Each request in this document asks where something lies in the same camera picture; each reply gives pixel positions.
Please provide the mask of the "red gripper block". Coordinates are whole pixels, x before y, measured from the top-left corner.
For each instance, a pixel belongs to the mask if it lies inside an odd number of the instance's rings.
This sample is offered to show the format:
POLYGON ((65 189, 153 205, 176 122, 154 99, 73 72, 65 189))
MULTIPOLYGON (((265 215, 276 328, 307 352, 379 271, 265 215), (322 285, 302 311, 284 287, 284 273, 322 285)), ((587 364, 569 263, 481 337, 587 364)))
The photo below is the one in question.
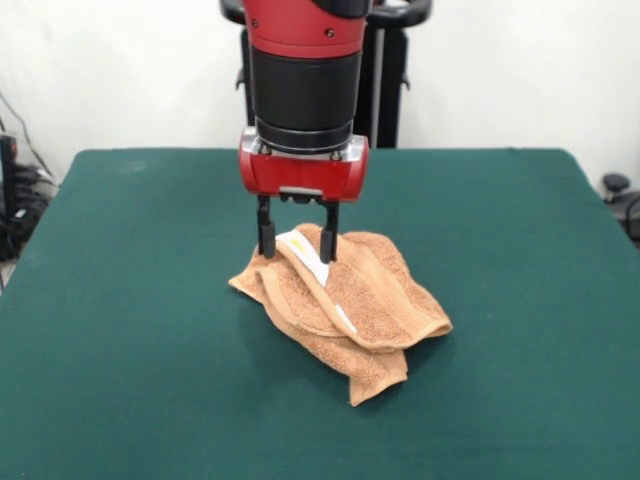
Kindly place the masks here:
POLYGON ((270 197, 303 195, 324 201, 326 222, 321 231, 320 259, 330 264, 337 257, 339 202, 356 201, 363 189, 369 159, 368 139, 354 135, 341 150, 299 155, 267 146, 254 127, 246 128, 238 151, 245 188, 257 197, 258 253, 273 258, 275 226, 270 217, 270 197))

